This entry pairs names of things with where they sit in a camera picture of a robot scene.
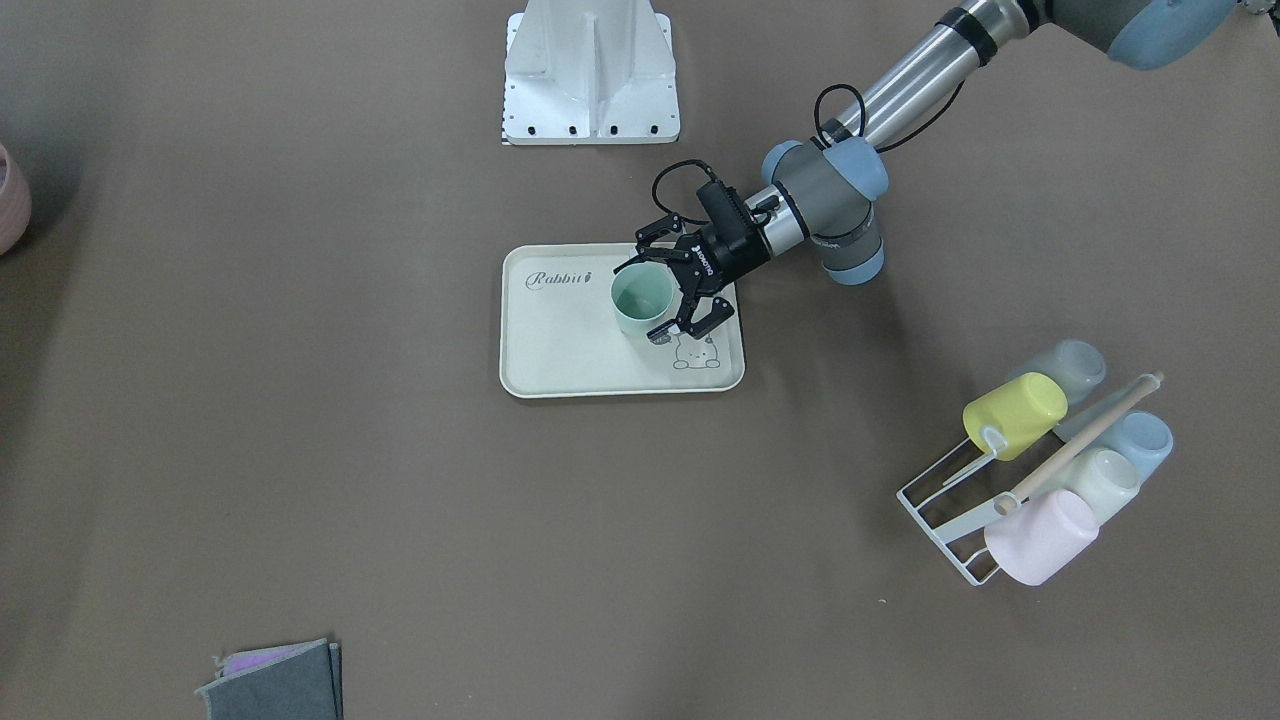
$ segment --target green cup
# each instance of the green cup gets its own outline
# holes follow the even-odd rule
[[[666,265],[627,265],[613,275],[609,296],[618,329],[630,336],[643,336],[666,320],[676,301],[676,283]]]

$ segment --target rectangular tray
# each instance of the rectangular tray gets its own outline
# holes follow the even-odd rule
[[[667,345],[622,334],[613,319],[613,268],[632,245],[526,245],[502,263],[498,378],[524,398],[723,392],[742,380],[735,314],[700,341]],[[737,307],[733,286],[721,293]],[[710,301],[703,300],[703,307]]]

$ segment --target pink cup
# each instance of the pink cup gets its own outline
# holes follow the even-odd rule
[[[983,534],[1001,570],[1038,585],[1098,537],[1098,520],[1080,496],[1056,489],[987,525]]]
[[[31,222],[31,190],[27,178],[0,145],[0,254],[6,252]]]

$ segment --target folded cloth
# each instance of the folded cloth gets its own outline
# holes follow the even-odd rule
[[[247,652],[196,691],[209,720],[342,720],[342,657],[325,639]]]

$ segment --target black cable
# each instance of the black cable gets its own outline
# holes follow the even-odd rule
[[[667,173],[672,170],[686,168],[689,165],[695,165],[699,169],[701,169],[704,173],[707,173],[707,177],[710,178],[712,182],[719,182],[719,178],[716,177],[716,170],[713,170],[710,165],[696,158],[690,158],[689,160],[681,160],[673,165],[667,165],[666,168],[663,168],[663,170],[658,173],[655,178],[653,178],[653,187],[649,188],[649,195],[653,197],[653,204],[657,205],[658,209],[662,210],[663,213],[668,215],[676,215],[677,218],[680,218],[682,223],[687,223],[690,225],[705,225],[708,220],[695,220],[692,218],[686,218],[685,215],[681,215],[680,213],[663,205],[662,200],[658,200],[658,186],[662,184],[662,178],[667,177]]]
[[[956,101],[956,97],[960,95],[960,88],[961,87],[964,87],[964,82],[961,82],[960,85],[956,86],[955,91],[951,94],[951,97],[947,100],[947,104],[943,105],[942,109],[938,110],[932,118],[929,118],[923,126],[920,126],[920,127],[915,128],[914,131],[911,131],[911,135],[904,137],[902,140],[899,140],[897,142],[895,142],[892,145],[886,145],[884,147],[877,147],[876,151],[883,154],[883,152],[888,152],[890,150],[893,150],[895,147],[901,147],[901,146],[906,145],[908,142],[910,142],[915,136],[918,136],[922,132],[929,129],[929,126],[932,126],[933,123],[936,123],[938,120],[938,118],[942,117],[943,113],[946,113],[948,109],[951,109],[951,104]]]
[[[854,87],[851,85],[846,85],[846,83],[838,82],[836,85],[832,85],[832,86],[828,86],[827,88],[824,88],[822,92],[818,94],[818,99],[813,101],[813,131],[814,131],[814,137],[817,137],[818,142],[823,143],[827,147],[831,147],[831,143],[827,142],[827,140],[824,137],[822,137],[822,135],[823,135],[822,133],[822,101],[823,101],[823,99],[827,97],[827,95],[829,95],[829,94],[832,94],[832,92],[835,92],[837,90],[847,90],[849,92],[854,94],[855,99],[858,99],[858,137],[863,137],[864,135],[867,135],[867,100],[863,99],[863,94],[859,92],[856,87]]]

